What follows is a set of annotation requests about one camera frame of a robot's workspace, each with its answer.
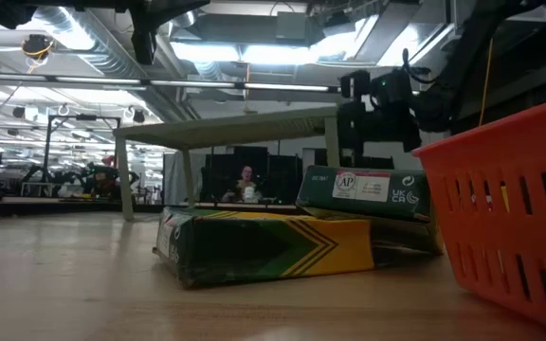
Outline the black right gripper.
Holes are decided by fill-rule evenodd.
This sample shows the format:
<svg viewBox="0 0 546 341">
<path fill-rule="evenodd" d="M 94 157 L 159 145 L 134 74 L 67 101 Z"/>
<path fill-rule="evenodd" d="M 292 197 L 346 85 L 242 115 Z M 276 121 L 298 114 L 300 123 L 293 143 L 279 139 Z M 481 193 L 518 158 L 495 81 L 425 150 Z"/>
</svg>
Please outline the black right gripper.
<svg viewBox="0 0 546 341">
<path fill-rule="evenodd" d="M 350 101 L 337 108 L 339 147 L 353 152 L 355 167 L 362 163 L 364 140 L 366 142 L 401 142 L 405 153 L 421 146 L 419 127 L 407 106 L 391 105 L 382 110 L 369 112 L 366 116 L 365 114 L 365 104 L 361 101 Z M 361 128 L 363 118 L 364 138 Z"/>
</svg>

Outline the Crayola crayon box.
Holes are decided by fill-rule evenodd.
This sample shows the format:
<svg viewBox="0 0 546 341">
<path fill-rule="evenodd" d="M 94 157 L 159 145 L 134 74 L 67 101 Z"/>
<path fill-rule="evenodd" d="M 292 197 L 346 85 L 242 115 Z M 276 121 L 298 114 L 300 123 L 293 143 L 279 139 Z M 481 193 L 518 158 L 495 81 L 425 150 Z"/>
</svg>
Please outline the Crayola crayon box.
<svg viewBox="0 0 546 341">
<path fill-rule="evenodd" d="M 153 253 L 185 288 L 374 269 L 371 224 L 166 206 Z"/>
<path fill-rule="evenodd" d="M 444 253 L 425 173 L 421 170 L 307 168 L 296 206 L 328 220 L 364 219 L 376 244 Z"/>
</svg>

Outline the green mesh shelf riser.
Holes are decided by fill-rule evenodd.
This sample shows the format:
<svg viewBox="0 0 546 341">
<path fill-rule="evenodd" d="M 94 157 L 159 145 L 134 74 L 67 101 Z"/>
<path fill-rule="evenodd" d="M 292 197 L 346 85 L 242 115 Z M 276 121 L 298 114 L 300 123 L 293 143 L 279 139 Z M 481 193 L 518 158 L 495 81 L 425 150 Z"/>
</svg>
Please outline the green mesh shelf riser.
<svg viewBox="0 0 546 341">
<path fill-rule="evenodd" d="M 338 168 L 340 147 L 337 110 L 333 107 L 117 128 L 113 136 L 116 139 L 118 171 L 121 176 L 123 218 L 127 221 L 134 219 L 128 182 L 126 142 L 129 140 L 182 152 L 188 206 L 195 207 L 192 150 L 317 135 L 325 137 L 328 165 Z"/>
</svg>

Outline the orange plastic basket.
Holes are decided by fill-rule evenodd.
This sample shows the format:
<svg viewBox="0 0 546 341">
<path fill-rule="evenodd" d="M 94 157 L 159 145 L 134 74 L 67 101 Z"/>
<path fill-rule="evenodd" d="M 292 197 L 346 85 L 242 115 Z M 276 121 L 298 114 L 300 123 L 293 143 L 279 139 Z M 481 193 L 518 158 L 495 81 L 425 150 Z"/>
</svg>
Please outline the orange plastic basket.
<svg viewBox="0 0 546 341">
<path fill-rule="evenodd" d="M 456 281 L 546 325 L 546 102 L 415 155 Z"/>
</svg>

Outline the black office partition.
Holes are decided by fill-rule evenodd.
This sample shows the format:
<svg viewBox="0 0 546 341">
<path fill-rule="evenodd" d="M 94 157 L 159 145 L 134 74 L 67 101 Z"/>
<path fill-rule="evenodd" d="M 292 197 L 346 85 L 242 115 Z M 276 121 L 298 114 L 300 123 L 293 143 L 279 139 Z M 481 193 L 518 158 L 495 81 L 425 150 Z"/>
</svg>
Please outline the black office partition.
<svg viewBox="0 0 546 341">
<path fill-rule="evenodd" d="M 271 154 L 265 147 L 238 146 L 231 153 L 207 156 L 202 169 L 202 202 L 223 203 L 223 195 L 240 179 L 244 166 L 253 169 L 253 181 L 263 198 L 256 204 L 291 205 L 302 181 L 302 161 L 294 155 Z"/>
</svg>

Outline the black background furniture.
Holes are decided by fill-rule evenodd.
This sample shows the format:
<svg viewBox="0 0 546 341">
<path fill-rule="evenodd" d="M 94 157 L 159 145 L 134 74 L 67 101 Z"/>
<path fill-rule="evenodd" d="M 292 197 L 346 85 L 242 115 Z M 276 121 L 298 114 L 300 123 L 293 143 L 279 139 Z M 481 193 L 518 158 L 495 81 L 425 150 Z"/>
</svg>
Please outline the black background furniture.
<svg viewBox="0 0 546 341">
<path fill-rule="evenodd" d="M 327 152 L 325 149 L 315 149 L 315 164 L 327 166 Z M 394 170 L 392 157 L 361 156 L 354 158 L 352 154 L 340 157 L 340 166 L 343 168 L 361 168 L 375 170 Z"/>
</svg>

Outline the person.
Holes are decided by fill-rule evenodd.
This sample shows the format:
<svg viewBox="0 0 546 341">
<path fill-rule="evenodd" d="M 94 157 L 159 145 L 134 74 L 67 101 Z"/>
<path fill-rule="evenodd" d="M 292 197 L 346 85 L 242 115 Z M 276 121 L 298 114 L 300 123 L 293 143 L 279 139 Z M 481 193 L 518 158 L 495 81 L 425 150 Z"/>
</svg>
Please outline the person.
<svg viewBox="0 0 546 341">
<path fill-rule="evenodd" d="M 256 183 L 253 181 L 253 169 L 250 166 L 243 167 L 240 179 L 236 181 L 236 184 L 231 189 L 227 190 L 221 201 L 224 203 L 244 203 L 243 192 L 245 187 L 254 187 L 257 191 L 259 201 L 263 198 L 257 189 Z"/>
</svg>

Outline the long LED light bar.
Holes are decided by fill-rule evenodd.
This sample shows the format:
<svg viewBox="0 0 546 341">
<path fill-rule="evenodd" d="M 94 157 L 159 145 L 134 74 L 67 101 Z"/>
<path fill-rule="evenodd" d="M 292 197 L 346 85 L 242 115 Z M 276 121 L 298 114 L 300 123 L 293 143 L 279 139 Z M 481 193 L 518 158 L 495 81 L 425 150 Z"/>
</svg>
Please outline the long LED light bar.
<svg viewBox="0 0 546 341">
<path fill-rule="evenodd" d="M 32 83 L 60 83 L 66 84 L 90 84 L 98 86 L 129 88 L 146 88 L 148 86 L 170 86 L 189 88 L 234 89 L 234 90 L 279 90 L 299 91 L 310 93 L 337 94 L 338 86 L 281 84 L 244 81 L 186 81 L 186 80 L 152 80 L 152 79 L 121 79 L 100 77 L 77 77 L 56 75 L 32 75 L 16 73 L 0 73 L 0 81 L 32 82 Z"/>
</svg>

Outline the grey fabric cover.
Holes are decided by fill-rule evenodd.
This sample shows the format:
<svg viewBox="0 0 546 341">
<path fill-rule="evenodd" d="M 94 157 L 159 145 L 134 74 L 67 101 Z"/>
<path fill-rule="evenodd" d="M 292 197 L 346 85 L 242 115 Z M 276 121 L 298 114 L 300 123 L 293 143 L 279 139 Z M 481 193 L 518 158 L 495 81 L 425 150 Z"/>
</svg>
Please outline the grey fabric cover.
<svg viewBox="0 0 546 341">
<path fill-rule="evenodd" d="M 206 166 L 207 156 L 190 152 L 192 193 L 196 202 L 200 200 L 202 189 L 202 169 Z M 185 205 L 189 199 L 187 190 L 184 158 L 182 152 L 165 153 L 163 158 L 163 203 L 167 206 Z"/>
</svg>

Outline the background robot arms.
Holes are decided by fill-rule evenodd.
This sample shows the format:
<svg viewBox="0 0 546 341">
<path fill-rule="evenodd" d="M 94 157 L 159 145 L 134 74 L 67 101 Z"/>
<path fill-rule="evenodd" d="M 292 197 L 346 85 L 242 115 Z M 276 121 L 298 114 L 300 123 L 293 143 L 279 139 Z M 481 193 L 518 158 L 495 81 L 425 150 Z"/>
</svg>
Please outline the background robot arms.
<svg viewBox="0 0 546 341">
<path fill-rule="evenodd" d="M 110 202 L 121 200 L 119 171 L 116 168 L 117 159 L 113 155 L 105 156 L 101 164 L 88 163 L 80 171 L 43 171 L 43 168 L 33 165 L 29 172 L 20 180 L 20 193 L 28 187 L 36 187 L 38 196 L 59 197 L 63 185 L 80 183 L 81 194 L 72 197 L 106 199 Z"/>
</svg>

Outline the background workbench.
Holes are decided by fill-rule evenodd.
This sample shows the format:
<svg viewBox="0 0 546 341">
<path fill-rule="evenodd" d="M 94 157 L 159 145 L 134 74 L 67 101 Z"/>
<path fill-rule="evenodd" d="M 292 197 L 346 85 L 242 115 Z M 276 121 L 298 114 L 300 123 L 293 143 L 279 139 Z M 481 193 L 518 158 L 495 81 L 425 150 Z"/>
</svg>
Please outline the background workbench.
<svg viewBox="0 0 546 341">
<path fill-rule="evenodd" d="M 132 220 L 138 213 L 160 213 L 163 205 L 132 205 L 126 210 L 122 203 L 103 201 L 73 201 L 73 200 L 44 200 L 44 201 L 2 201 L 0 202 L 0 217 L 34 216 L 51 214 L 75 214 L 95 212 L 117 212 L 122 218 Z"/>
</svg>

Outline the black desk frame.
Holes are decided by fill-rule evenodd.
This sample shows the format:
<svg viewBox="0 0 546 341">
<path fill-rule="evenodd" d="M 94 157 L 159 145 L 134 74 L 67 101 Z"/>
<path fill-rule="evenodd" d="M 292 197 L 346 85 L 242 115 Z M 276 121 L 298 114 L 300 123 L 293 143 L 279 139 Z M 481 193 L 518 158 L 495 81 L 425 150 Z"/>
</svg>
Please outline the black desk frame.
<svg viewBox="0 0 546 341">
<path fill-rule="evenodd" d="M 467 85 L 459 119 L 450 128 L 452 135 L 466 132 L 479 125 L 484 78 L 485 75 L 476 75 Z M 546 65 L 502 85 L 495 85 L 493 79 L 493 76 L 489 77 L 483 124 L 546 102 Z"/>
</svg>

